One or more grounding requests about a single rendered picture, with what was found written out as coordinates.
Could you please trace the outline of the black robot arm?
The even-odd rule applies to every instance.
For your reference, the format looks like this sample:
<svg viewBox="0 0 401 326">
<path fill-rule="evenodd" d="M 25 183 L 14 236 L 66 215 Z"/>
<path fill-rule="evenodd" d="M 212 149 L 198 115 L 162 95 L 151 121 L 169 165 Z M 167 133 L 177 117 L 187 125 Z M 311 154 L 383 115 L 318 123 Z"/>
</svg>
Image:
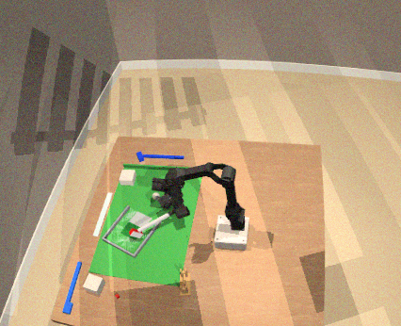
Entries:
<svg viewBox="0 0 401 326">
<path fill-rule="evenodd" d="M 213 171 L 222 170 L 221 178 L 219 178 Z M 245 231 L 245 208 L 240 206 L 237 202 L 236 191 L 235 191 L 235 176 L 236 168 L 219 163 L 214 164 L 208 162 L 204 165 L 188 168 L 179 169 L 172 168 L 168 170 L 165 179 L 154 178 L 152 180 L 152 190 L 165 192 L 168 189 L 167 194 L 160 197 L 158 202 L 168 209 L 174 201 L 171 200 L 171 196 L 178 196 L 181 194 L 181 188 L 184 188 L 186 180 L 200 178 L 200 177 L 210 177 L 217 184 L 222 185 L 226 190 L 227 204 L 225 208 L 225 214 L 230 222 L 231 230 Z M 244 230 L 243 230 L 244 229 Z"/>
</svg>

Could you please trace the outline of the white flat bar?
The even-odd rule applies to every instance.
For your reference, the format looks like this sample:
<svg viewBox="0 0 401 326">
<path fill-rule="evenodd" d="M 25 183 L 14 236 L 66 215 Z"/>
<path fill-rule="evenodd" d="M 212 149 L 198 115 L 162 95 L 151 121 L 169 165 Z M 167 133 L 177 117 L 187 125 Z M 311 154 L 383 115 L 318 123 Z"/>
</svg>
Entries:
<svg viewBox="0 0 401 326">
<path fill-rule="evenodd" d="M 96 226 L 96 229 L 94 230 L 93 236 L 98 236 L 100 234 L 99 232 L 100 232 L 102 224 L 103 224 L 103 220 L 104 220 L 104 216 L 106 214 L 106 210 L 107 210 L 108 205 L 109 205 L 109 203 L 111 201 L 112 194 L 113 193 L 108 193 L 106 198 L 105 198 L 105 200 L 104 200 L 104 207 L 103 207 L 103 209 L 102 209 L 102 211 L 100 213 L 100 218 L 97 221 L 97 224 L 96 224 L 97 226 Z"/>
</svg>

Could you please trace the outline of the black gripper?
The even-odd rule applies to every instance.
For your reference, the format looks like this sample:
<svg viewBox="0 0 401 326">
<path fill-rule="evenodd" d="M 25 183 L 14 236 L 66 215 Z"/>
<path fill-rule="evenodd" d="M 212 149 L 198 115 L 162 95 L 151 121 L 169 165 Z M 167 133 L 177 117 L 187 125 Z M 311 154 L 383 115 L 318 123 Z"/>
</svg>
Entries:
<svg viewBox="0 0 401 326">
<path fill-rule="evenodd" d="M 171 204 L 173 207 L 173 211 L 175 212 L 175 215 L 177 217 L 177 219 L 186 217 L 190 215 L 190 211 L 188 210 L 188 208 L 186 206 L 184 206 L 183 202 L 183 193 L 181 192 L 180 195 L 178 196 L 171 196 L 169 193 L 168 195 L 171 197 L 171 200 L 174 201 L 174 204 Z"/>
</svg>

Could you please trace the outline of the green flat mat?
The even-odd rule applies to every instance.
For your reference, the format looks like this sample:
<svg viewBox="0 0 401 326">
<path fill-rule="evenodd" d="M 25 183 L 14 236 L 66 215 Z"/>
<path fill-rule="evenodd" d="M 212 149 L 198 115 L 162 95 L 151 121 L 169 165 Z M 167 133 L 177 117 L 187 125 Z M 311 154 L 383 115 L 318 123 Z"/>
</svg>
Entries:
<svg viewBox="0 0 401 326">
<path fill-rule="evenodd" d="M 148 228 L 142 232 L 141 238 L 133 240 L 121 233 L 125 225 L 136 212 L 156 220 L 172 210 L 168 209 L 153 198 L 154 193 L 162 197 L 164 192 L 152 190 L 154 178 L 165 179 L 168 171 L 124 168 L 124 170 L 135 170 L 136 180 L 133 186 L 121 185 L 120 181 L 114 194 L 112 204 L 104 222 L 103 231 L 100 234 L 98 246 L 90 264 L 90 273 L 98 273 L 105 276 L 120 277 L 127 280 L 150 282 L 159 285 L 180 285 L 180 269 L 184 270 L 186 249 L 191 233 L 194 214 L 199 197 L 201 178 L 184 181 L 183 204 L 190 211 L 190 215 L 177 219 L 175 213 L 162 220 L 160 226 L 152 234 L 152 237 L 143 246 L 136 258 L 120 251 L 112 245 L 104 242 L 102 237 L 118 216 L 126 208 L 126 222 L 118 223 L 106 239 L 123 247 L 130 253 L 135 253 L 143 240 L 151 232 Z M 128 214 L 127 214 L 128 213 Z M 121 229 L 122 228 L 122 229 Z M 143 237 L 144 236 L 144 237 Z"/>
</svg>

